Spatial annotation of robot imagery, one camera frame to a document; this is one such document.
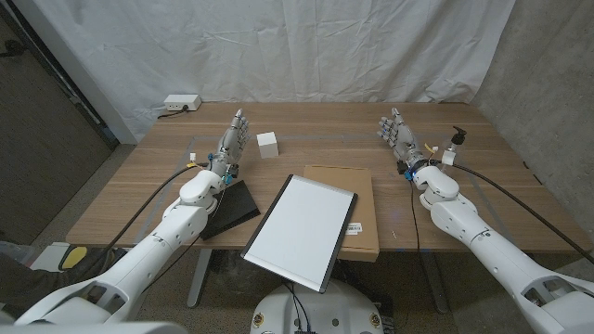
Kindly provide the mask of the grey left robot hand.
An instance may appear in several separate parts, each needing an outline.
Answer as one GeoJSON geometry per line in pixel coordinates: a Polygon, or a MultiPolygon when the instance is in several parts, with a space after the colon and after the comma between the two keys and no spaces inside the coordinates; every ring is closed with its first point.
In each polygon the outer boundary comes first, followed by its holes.
{"type": "Polygon", "coordinates": [[[209,170],[224,176],[239,174],[239,160],[243,149],[250,139],[248,133],[249,121],[244,116],[243,109],[239,109],[233,117],[229,127],[220,138],[217,150],[210,161],[209,170]]]}

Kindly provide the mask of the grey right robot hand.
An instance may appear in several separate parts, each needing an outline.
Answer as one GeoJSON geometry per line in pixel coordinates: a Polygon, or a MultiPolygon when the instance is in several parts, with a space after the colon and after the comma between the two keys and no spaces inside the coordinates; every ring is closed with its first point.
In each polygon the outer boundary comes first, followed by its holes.
{"type": "Polygon", "coordinates": [[[412,176],[417,170],[427,165],[428,160],[421,152],[417,138],[397,108],[392,108],[392,117],[382,117],[379,121],[378,136],[393,150],[400,174],[412,176]]]}

